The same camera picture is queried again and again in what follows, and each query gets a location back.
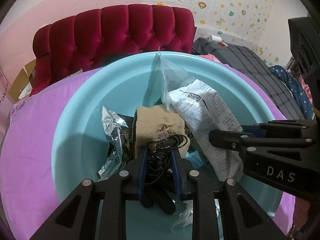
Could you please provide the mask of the white snack packet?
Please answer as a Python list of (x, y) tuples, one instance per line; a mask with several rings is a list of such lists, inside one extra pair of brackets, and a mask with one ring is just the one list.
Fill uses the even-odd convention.
[(170, 104), (187, 124), (218, 179), (239, 179), (243, 163), (238, 152), (214, 147), (209, 134), (221, 131), (242, 132), (242, 126), (216, 90), (196, 79), (191, 84), (168, 93)]

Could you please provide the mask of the black rubber glove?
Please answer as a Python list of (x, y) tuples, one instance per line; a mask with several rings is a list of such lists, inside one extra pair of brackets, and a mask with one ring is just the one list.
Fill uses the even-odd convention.
[[(134, 117), (121, 115), (129, 125), (129, 143), (132, 153), (132, 128)], [(139, 197), (140, 203), (151, 208), (157, 205), (167, 215), (172, 215), (176, 211), (174, 201), (168, 195), (170, 184), (167, 180), (170, 178), (169, 168), (171, 168), (171, 152), (169, 150), (157, 149), (157, 145), (161, 142), (150, 141), (146, 145), (141, 146), (138, 153), (146, 156), (146, 163), (143, 168), (142, 194)]]

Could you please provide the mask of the clear zip bag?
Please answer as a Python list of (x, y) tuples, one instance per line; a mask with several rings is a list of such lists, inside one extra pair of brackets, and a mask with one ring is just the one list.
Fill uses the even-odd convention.
[(160, 51), (155, 55), (152, 63), (149, 87), (151, 95), (157, 95), (155, 105), (161, 102), (168, 111), (174, 111), (170, 92), (186, 87), (195, 81), (183, 68), (167, 60)]

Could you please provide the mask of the silver foil wrapper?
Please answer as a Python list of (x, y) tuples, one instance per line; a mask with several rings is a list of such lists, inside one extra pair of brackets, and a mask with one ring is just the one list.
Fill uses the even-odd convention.
[(98, 181), (107, 180), (124, 169), (129, 152), (129, 127), (116, 112), (103, 106), (101, 122), (107, 140), (106, 161), (98, 171)]

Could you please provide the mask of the dark blue star cloth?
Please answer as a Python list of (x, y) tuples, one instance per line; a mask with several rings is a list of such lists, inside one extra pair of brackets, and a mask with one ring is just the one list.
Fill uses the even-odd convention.
[(279, 65), (270, 66), (268, 70), (276, 76), (285, 86), (288, 88), (292, 94), (295, 102), (302, 111), (304, 118), (307, 120), (312, 120), (313, 117), (313, 107), (312, 104), (303, 90), (302, 85), (298, 80), (285, 68)]

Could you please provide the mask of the grey plaid bedding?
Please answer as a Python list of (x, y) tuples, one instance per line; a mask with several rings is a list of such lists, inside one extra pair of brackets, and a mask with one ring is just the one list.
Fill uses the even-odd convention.
[(249, 77), (268, 95), (287, 119), (304, 119), (303, 112), (287, 86), (272, 74), (262, 59), (250, 49), (232, 44), (223, 47), (208, 39), (198, 38), (194, 42), (193, 50), (195, 54), (212, 54), (220, 62)]

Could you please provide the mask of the purple quilted table cover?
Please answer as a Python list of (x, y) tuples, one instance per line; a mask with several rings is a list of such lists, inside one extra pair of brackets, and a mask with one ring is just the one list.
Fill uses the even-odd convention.
[[(16, 239), (29, 239), (60, 204), (51, 162), (57, 123), (69, 99), (100, 69), (63, 79), (13, 105), (1, 150), (1, 198)], [(274, 120), (287, 119), (256, 83), (244, 74), (239, 76), (261, 96)], [(292, 226), (295, 201), (294, 196), (283, 193), (273, 217), (285, 235)]]

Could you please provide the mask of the light blue plastic basin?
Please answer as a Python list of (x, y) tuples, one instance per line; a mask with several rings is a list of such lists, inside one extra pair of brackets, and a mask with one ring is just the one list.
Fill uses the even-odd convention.
[[(134, 116), (139, 106), (151, 107), (161, 98), (161, 71), (156, 52), (126, 57), (100, 69), (73, 94), (60, 116), (52, 145), (52, 176), (59, 202), (84, 179), (96, 182), (106, 161), (107, 140), (101, 122), (105, 106), (117, 114)], [(261, 96), (242, 77), (213, 61), (199, 56), (161, 52), (166, 59), (203, 81), (223, 98), (241, 125), (273, 120)], [(241, 186), (273, 218), (282, 192), (243, 175)], [(191, 239), (192, 225), (173, 223), (185, 210), (177, 201), (176, 212), (165, 215), (157, 206), (144, 208), (140, 202), (126, 202), (127, 239)]]

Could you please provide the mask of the white bottle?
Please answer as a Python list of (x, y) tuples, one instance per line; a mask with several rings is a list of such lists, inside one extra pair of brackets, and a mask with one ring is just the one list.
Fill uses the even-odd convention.
[(208, 40), (216, 42), (216, 43), (221, 43), (222, 42), (222, 38), (219, 36), (214, 36), (214, 35), (210, 35), (208, 37)]

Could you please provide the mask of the pink Hello Kitty curtain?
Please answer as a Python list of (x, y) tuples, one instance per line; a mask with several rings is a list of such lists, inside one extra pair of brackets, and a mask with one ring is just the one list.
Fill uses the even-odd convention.
[(12, 103), (8, 98), (8, 91), (10, 89), (10, 86), (6, 78), (4, 77), (4, 74), (2, 71), (0, 73), (0, 76), (1, 76), (1, 112), (4, 113), (10, 110)]

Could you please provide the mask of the cardboard box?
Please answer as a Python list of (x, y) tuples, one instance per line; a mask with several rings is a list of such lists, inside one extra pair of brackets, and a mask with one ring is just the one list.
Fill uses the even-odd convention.
[(36, 59), (26, 64), (9, 89), (8, 95), (13, 102), (18, 102), (30, 96), (35, 82)]

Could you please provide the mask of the red velvet tufted headboard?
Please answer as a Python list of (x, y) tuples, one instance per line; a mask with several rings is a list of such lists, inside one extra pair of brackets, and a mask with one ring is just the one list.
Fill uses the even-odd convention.
[(113, 55), (150, 51), (191, 53), (196, 27), (190, 10), (162, 5), (114, 5), (69, 16), (40, 28), (32, 95)]

